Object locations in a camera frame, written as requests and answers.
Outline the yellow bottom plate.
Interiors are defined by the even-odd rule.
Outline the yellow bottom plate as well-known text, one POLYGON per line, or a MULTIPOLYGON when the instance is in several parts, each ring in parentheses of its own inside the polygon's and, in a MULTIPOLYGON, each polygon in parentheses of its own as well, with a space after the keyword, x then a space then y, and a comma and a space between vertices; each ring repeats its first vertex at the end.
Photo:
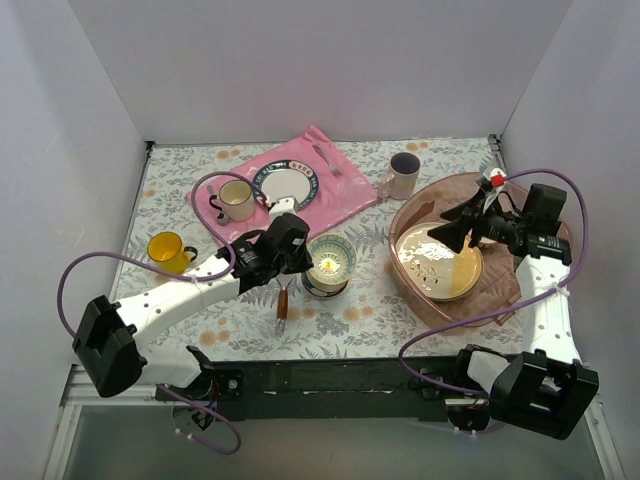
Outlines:
POLYGON ((407 229, 396 241, 398 259, 411 281, 428 298, 452 301, 469 294, 479 282, 484 260, 478 247, 455 253, 428 232, 442 222, 424 222, 407 229))

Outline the dark patterned bowl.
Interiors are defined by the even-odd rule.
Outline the dark patterned bowl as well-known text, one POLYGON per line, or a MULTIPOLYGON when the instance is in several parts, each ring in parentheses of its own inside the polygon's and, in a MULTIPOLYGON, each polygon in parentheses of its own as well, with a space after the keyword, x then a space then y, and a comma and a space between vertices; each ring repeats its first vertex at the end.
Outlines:
POLYGON ((320 286, 349 282, 355 273, 357 254, 353 244, 343 235, 324 233, 307 244, 313 266, 306 272, 320 286))

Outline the pink mug purple inside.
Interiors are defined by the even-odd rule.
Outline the pink mug purple inside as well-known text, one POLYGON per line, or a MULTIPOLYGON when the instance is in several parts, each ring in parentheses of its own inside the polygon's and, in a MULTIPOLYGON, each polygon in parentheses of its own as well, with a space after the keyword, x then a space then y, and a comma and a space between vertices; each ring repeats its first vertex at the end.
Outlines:
POLYGON ((380 181, 377 195, 380 199, 407 200, 413 194, 421 162, 409 152, 395 154, 389 163, 387 174, 380 181))

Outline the yellow rimmed cream bowl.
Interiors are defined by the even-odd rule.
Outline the yellow rimmed cream bowl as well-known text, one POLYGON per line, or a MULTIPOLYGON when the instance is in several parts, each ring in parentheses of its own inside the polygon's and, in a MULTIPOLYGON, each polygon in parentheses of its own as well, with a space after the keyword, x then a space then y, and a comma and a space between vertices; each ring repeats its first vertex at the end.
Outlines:
POLYGON ((480 248, 487 248, 496 244, 497 244, 496 240, 490 239, 488 237, 481 237, 478 241, 478 246, 480 248))

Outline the dark blue white bowl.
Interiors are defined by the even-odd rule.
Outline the dark blue white bowl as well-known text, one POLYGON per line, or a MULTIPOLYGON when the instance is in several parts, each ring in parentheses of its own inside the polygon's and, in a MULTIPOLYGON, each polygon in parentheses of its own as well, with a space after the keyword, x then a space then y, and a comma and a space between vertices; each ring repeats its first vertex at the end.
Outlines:
POLYGON ((316 286, 312 282, 312 278, 309 277, 306 273, 301 275, 301 282, 303 287, 313 296, 318 298, 333 298, 340 295, 346 288, 348 283, 343 282, 340 285, 329 285, 329 286, 316 286))

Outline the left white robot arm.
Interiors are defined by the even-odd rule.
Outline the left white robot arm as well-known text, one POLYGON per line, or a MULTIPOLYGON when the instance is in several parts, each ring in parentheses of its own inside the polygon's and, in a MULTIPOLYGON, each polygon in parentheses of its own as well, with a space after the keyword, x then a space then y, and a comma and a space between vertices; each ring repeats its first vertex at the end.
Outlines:
POLYGON ((155 339, 213 304, 309 270, 309 232, 303 219, 284 213, 255 241, 237 239, 182 280, 117 301, 99 296, 89 302, 72 347, 97 393, 109 398, 151 383, 178 387, 193 400, 205 398, 213 386, 211 361, 196 347, 160 348, 155 339))

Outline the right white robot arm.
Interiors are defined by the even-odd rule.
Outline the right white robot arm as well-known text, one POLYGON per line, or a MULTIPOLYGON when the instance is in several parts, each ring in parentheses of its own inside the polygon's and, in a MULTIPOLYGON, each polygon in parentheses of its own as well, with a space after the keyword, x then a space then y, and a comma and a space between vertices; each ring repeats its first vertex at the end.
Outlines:
POLYGON ((558 237, 565 191, 543 184, 530 187, 516 213, 498 204, 490 184, 459 206, 442 213, 445 223, 433 239, 460 252, 465 242, 486 238, 503 244, 516 259, 526 324, 522 351, 513 359, 469 345, 452 373, 454 389, 464 397, 484 391, 493 419, 564 440, 574 430, 599 388, 598 374, 582 364, 570 325, 566 280, 572 253, 558 237))

